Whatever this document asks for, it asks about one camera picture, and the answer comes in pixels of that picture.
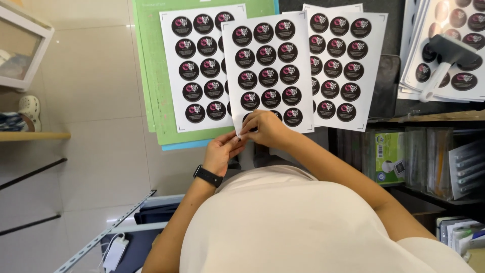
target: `person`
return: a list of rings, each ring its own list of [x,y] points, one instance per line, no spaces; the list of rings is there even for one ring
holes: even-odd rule
[[[219,188],[196,177],[143,273],[474,272],[385,189],[272,112],[249,114],[240,135],[212,140],[202,168],[224,176],[253,140],[288,152],[311,174],[268,166]]]
[[[0,112],[0,132],[40,132],[40,101],[29,95],[20,98],[17,112]]]

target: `black smartwatch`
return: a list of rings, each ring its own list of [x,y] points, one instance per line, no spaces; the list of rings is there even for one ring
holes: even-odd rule
[[[197,167],[197,169],[195,170],[194,178],[196,178],[196,177],[202,178],[203,180],[214,185],[216,188],[218,188],[221,185],[222,179],[223,179],[223,177],[217,176],[217,175],[213,174],[212,172],[202,168],[202,165],[199,165]]]

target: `hand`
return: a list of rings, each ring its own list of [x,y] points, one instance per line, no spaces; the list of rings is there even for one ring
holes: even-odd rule
[[[217,176],[225,176],[227,163],[245,149],[246,141],[239,141],[236,131],[219,136],[207,144],[202,167]]]
[[[255,127],[258,128],[256,133],[249,132]],[[288,129],[273,112],[254,110],[242,123],[241,139],[284,150],[291,144],[293,134],[297,133]]]

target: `shirt sleeve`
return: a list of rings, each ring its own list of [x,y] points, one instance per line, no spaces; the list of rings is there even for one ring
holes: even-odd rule
[[[475,273],[457,252],[437,240],[411,237],[399,240],[397,244],[436,273]]]

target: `white t-shirt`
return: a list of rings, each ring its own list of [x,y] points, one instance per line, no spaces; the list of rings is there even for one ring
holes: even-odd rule
[[[426,238],[389,239],[354,191],[289,166],[245,171],[197,210],[181,273],[472,273],[451,248]]]

